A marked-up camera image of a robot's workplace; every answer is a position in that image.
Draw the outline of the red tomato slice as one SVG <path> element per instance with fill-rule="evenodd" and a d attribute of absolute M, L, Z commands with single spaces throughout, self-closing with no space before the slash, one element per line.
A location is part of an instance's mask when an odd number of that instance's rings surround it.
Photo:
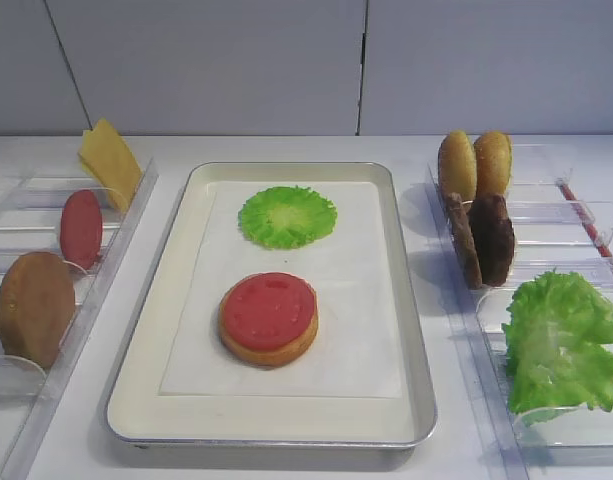
<path fill-rule="evenodd" d="M 87 270 L 97 260 L 102 242 L 102 214 L 92 190 L 73 193 L 60 221 L 60 248 L 64 258 Z"/>
<path fill-rule="evenodd" d="M 302 335 L 316 312 L 316 295 L 306 281 L 269 272 L 238 282 L 221 307 L 220 320 L 237 344 L 274 351 Z"/>

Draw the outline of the round flat lettuce leaf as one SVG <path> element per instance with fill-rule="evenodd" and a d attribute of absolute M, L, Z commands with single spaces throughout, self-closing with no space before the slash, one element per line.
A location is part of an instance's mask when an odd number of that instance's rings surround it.
<path fill-rule="evenodd" d="M 310 187 L 275 186 L 250 197 L 238 213 L 243 236 L 266 249 L 297 249 L 335 228 L 335 204 Z"/>

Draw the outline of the toasted bread slice on tray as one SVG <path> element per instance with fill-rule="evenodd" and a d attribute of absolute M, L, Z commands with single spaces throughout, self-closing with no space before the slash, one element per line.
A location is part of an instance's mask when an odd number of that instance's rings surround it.
<path fill-rule="evenodd" d="M 222 344 L 236 358 L 258 367 L 278 368 L 301 357 L 313 344 L 319 328 L 319 312 L 315 310 L 305 331 L 276 350 L 261 351 L 244 347 L 227 332 L 223 313 L 219 314 L 218 332 Z"/>

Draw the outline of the left brown meat patty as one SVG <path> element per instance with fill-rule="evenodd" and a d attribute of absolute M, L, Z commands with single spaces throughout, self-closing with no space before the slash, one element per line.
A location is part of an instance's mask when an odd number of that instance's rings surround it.
<path fill-rule="evenodd" d="M 451 225 L 453 245 L 469 289 L 483 285 L 478 255 L 462 197 L 455 192 L 444 196 L 446 213 Z"/>

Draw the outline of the front yellow cheese slice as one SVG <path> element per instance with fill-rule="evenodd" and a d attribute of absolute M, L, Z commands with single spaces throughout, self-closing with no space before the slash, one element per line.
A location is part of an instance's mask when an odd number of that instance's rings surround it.
<path fill-rule="evenodd" d="M 100 118 L 92 131 L 92 167 L 96 179 L 107 189 L 110 204 L 122 214 L 132 203 L 142 178 L 142 170 L 132 151 L 114 126 Z"/>

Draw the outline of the rear yellow cheese slice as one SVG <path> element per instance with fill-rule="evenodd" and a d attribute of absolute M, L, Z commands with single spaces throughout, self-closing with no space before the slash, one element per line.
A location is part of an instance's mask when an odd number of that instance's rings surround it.
<path fill-rule="evenodd" d="M 92 167 L 92 154 L 94 153 L 94 142 L 91 130 L 82 132 L 82 144 L 78 150 L 78 158 L 82 169 L 92 178 L 97 178 Z"/>

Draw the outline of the ruffled green lettuce leaf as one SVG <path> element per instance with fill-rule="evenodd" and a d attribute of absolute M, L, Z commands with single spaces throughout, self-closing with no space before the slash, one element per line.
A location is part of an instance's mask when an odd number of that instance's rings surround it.
<path fill-rule="evenodd" d="M 502 326 L 508 407 L 613 410 L 613 303 L 576 272 L 545 272 L 513 294 Z"/>

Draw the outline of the brown bread slice in rack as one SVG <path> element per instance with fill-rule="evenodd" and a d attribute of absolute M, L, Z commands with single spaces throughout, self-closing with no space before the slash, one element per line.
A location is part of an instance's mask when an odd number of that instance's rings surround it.
<path fill-rule="evenodd" d="M 50 252 L 19 256 L 0 284 L 0 341 L 8 355 L 46 370 L 75 312 L 69 269 Z"/>

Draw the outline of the cream metal baking tray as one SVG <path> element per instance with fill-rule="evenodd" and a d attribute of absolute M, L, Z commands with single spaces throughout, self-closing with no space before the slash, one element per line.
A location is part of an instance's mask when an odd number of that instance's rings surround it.
<path fill-rule="evenodd" d="M 378 190 L 401 353 L 396 398 L 165 394 L 160 385 L 211 213 L 211 182 L 313 189 L 369 182 Z M 110 428 L 132 443 L 409 449 L 436 423 L 436 403 L 390 171 L 375 163 L 209 163 L 195 168 L 175 218 L 107 406 Z"/>

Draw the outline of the white paper tray liner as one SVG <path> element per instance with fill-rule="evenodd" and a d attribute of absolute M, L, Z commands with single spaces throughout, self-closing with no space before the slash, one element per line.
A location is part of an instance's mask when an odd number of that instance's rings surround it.
<path fill-rule="evenodd" d="M 211 182 L 211 213 L 197 254 L 184 255 L 194 277 L 160 389 L 165 394 L 396 398 L 401 349 L 377 187 L 319 182 L 313 189 L 337 208 L 333 232 L 294 250 L 267 250 L 238 227 L 244 202 L 260 182 Z M 315 290 L 319 331 L 307 352 L 277 369 L 259 369 L 222 345 L 215 315 L 242 278 L 282 271 Z"/>

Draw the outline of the left sesame bun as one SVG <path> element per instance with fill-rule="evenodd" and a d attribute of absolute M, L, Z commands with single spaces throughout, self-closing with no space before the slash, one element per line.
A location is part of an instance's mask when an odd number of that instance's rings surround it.
<path fill-rule="evenodd" d="M 451 131 L 438 150 L 438 185 L 443 195 L 459 194 L 463 201 L 475 199 L 477 164 L 474 147 L 462 130 Z"/>

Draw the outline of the right clear acrylic rack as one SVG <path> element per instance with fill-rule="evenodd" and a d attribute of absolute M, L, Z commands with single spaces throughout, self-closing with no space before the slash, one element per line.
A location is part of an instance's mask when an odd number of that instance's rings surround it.
<path fill-rule="evenodd" d="M 569 145 L 521 142 L 500 196 L 426 192 L 494 479 L 613 479 L 613 198 Z"/>

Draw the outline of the clear acrylic rack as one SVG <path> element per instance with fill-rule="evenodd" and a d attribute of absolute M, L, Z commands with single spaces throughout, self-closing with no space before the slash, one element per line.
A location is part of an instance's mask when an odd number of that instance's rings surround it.
<path fill-rule="evenodd" d="M 613 479 L 613 198 L 569 145 L 521 142 L 500 196 L 426 192 L 494 479 Z"/>
<path fill-rule="evenodd" d="M 0 177 L 0 479 L 23 479 L 156 184 Z"/>

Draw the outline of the left clear acrylic rack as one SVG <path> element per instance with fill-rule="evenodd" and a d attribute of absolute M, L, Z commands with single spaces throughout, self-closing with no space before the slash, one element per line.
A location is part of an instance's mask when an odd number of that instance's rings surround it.
<path fill-rule="evenodd" d="M 156 184 L 0 177 L 0 479 L 23 479 Z"/>

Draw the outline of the red rail strip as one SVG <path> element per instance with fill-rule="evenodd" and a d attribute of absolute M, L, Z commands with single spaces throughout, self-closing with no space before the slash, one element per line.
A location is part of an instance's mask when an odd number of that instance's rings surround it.
<path fill-rule="evenodd" d="M 567 201 L 572 203 L 572 207 L 576 212 L 577 216 L 579 217 L 581 224 L 587 236 L 591 240 L 593 246 L 602 258 L 609 259 L 609 263 L 611 264 L 611 268 L 613 270 L 613 254 L 608 246 L 608 243 L 597 230 L 597 227 L 594 224 L 595 220 L 591 213 L 588 211 L 588 208 L 581 200 L 577 199 L 577 197 L 567 183 L 559 181 L 557 185 L 562 196 Z"/>

